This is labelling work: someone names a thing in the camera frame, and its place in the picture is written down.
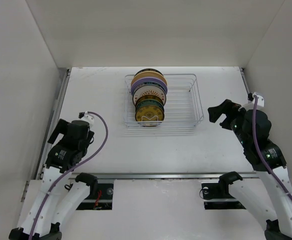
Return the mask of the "white wire dish rack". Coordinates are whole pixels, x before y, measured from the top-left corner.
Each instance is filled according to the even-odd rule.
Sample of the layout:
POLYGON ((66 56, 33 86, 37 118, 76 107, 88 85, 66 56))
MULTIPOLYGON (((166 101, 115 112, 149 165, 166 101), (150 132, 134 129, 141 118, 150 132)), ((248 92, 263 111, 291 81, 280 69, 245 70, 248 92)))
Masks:
POLYGON ((204 115, 196 75, 193 73, 169 73, 165 74, 164 77, 168 82, 164 121, 161 123, 141 123, 134 118, 135 108, 130 91, 133 75, 125 76, 124 123, 128 129, 141 131, 192 129, 203 121, 204 115))

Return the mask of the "yellow patterned plate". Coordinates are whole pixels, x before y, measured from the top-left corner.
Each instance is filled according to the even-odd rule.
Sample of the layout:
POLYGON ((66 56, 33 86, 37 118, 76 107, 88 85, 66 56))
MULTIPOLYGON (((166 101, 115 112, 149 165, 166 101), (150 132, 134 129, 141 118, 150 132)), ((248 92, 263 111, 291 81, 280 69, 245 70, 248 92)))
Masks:
POLYGON ((135 113, 136 122, 143 127, 156 127, 164 121, 164 118, 164 111, 155 106, 141 107, 135 113))

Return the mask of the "white orange sunburst plate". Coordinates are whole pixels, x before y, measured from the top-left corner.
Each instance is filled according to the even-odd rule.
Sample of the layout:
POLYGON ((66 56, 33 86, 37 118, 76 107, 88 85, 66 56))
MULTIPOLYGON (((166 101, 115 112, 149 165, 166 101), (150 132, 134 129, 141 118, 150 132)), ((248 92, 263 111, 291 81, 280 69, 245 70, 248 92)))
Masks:
POLYGON ((132 95, 133 104, 136 105, 138 99, 146 95, 156 96, 161 99, 163 105, 166 104, 166 93, 161 87, 155 85, 144 85, 135 90, 132 95))

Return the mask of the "green rimmed white plate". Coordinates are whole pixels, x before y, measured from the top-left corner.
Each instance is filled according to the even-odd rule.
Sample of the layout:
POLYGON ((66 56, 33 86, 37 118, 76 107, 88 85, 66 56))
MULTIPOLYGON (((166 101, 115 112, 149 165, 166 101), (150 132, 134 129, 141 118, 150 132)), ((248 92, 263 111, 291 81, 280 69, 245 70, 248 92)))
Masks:
POLYGON ((146 82, 140 83, 135 88, 131 89, 131 93, 134 93, 137 89, 139 89, 143 86, 156 86, 156 87, 161 88, 165 93, 168 93, 168 88, 166 86, 164 86, 161 83, 157 83, 155 81, 146 81, 146 82))

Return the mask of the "purple plate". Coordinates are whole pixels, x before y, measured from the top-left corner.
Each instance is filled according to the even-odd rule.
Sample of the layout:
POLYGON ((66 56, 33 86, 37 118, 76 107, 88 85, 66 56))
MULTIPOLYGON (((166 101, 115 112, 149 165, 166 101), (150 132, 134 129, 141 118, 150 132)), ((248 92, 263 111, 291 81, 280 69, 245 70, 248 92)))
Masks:
POLYGON ((153 76, 146 76, 146 77, 140 77, 140 78, 134 77, 131 82, 131 87, 136 87, 139 84, 145 83, 145 82, 154 82, 154 83, 164 86, 165 88, 167 87, 167 83, 164 80, 158 77, 153 77, 153 76))

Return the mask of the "tan plate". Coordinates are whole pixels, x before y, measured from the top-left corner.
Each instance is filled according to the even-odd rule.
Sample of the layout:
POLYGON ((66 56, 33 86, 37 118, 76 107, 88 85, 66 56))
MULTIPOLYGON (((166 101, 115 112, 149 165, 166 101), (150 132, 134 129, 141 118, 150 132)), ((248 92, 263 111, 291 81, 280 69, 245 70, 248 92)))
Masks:
POLYGON ((167 81, 165 77, 162 74, 155 71, 144 71, 144 72, 140 72, 136 74, 132 79, 131 85, 141 78, 157 78, 163 81, 167 85, 167 81))

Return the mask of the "blue patterned plate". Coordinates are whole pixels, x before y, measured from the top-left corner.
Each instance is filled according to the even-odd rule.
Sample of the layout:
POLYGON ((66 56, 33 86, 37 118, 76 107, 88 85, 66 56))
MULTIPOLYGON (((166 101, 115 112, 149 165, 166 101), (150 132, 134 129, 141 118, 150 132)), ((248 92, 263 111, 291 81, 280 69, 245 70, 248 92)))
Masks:
POLYGON ((164 105, 160 101, 154 99, 145 99, 140 101, 138 104, 136 104, 135 110, 138 111, 142 107, 157 107, 164 111, 164 105))

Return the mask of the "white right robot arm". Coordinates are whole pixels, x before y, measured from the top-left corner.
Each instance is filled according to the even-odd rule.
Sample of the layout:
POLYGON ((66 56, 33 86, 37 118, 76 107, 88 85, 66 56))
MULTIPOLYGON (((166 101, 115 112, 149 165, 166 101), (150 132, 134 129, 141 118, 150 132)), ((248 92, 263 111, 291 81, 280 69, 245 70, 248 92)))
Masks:
POLYGON ((272 206, 263 204, 235 171, 219 177, 215 194, 239 201, 257 220, 267 240, 292 240, 292 185, 286 161, 280 148, 269 139, 271 122, 268 116, 258 110, 257 99, 251 103, 252 109, 247 109, 226 99, 220 105, 208 108, 209 120, 214 123, 225 115, 220 126, 234 132, 272 206))

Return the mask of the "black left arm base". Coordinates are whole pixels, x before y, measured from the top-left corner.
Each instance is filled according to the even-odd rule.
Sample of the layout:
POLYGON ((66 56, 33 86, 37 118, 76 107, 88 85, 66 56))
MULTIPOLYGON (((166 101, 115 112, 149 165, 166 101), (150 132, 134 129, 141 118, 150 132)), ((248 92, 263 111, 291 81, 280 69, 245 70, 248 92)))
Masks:
POLYGON ((112 210, 114 183, 99 183, 77 207, 77 210, 107 211, 112 210))

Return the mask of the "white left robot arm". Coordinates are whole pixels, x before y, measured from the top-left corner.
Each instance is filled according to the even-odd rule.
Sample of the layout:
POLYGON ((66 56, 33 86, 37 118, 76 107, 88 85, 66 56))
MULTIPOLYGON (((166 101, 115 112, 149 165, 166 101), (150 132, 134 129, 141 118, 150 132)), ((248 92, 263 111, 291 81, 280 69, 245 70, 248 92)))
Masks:
POLYGON ((48 139, 53 147, 45 162, 41 188, 25 221, 11 230, 9 239, 60 240, 62 228, 80 202, 97 194, 97 178, 82 173, 66 196, 60 198, 75 166, 93 142, 94 132, 90 130, 93 123, 93 116, 85 113, 79 120, 58 121, 48 139))

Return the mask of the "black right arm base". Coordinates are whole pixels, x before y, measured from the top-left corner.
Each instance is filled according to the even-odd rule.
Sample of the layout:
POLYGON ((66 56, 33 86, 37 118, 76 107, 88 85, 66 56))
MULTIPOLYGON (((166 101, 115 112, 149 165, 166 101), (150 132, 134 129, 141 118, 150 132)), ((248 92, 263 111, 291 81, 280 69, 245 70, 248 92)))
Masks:
POLYGON ((229 193, 223 190, 217 182, 204 182, 199 192, 204 200, 205 210, 244 210, 245 207, 229 193))

